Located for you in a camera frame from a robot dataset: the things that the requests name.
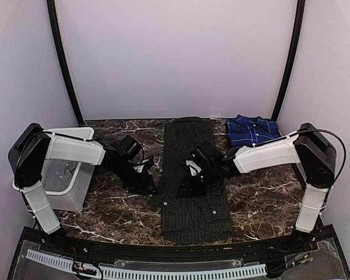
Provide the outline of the black pinstriped long sleeve shirt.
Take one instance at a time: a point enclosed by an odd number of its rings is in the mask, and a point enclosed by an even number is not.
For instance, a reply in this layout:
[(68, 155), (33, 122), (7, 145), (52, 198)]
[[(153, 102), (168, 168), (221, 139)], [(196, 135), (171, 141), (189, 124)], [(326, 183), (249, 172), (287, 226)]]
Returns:
[(226, 240), (233, 228), (224, 185), (215, 183), (205, 195), (179, 196), (186, 178), (182, 162), (203, 141), (214, 142), (212, 124), (198, 117), (171, 120), (164, 125), (163, 171), (150, 203), (161, 208), (166, 240), (187, 245)]

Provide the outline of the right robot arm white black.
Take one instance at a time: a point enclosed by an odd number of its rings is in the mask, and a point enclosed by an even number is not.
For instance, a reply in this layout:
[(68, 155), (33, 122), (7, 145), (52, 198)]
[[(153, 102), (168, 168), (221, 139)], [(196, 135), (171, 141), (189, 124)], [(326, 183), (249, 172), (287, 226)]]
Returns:
[(178, 195), (184, 198), (199, 197), (210, 191), (212, 185), (255, 170), (273, 166), (296, 165), (303, 172), (304, 196), (293, 235), (286, 241), (291, 253), (307, 246), (310, 233), (327, 205), (329, 192), (343, 168), (336, 167), (337, 151), (327, 135), (338, 142), (335, 133), (304, 123), (288, 135), (251, 146), (231, 147), (226, 153), (209, 141), (202, 142), (183, 159), (185, 176)]

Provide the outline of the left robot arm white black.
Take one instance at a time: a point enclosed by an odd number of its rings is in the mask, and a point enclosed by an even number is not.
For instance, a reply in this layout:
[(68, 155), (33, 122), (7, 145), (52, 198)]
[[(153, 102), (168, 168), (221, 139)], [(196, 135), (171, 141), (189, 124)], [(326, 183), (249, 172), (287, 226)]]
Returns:
[(8, 160), (13, 171), (13, 187), (22, 193), (41, 229), (49, 235), (47, 243), (58, 254), (66, 254), (71, 242), (60, 232), (62, 226), (47, 197), (46, 176), (51, 166), (62, 161), (82, 165), (102, 166), (114, 173), (124, 189), (139, 195), (153, 195), (156, 187), (149, 169), (153, 157), (143, 157), (133, 163), (143, 151), (136, 139), (127, 135), (111, 145), (93, 136), (90, 127), (46, 130), (31, 123), (11, 147)]

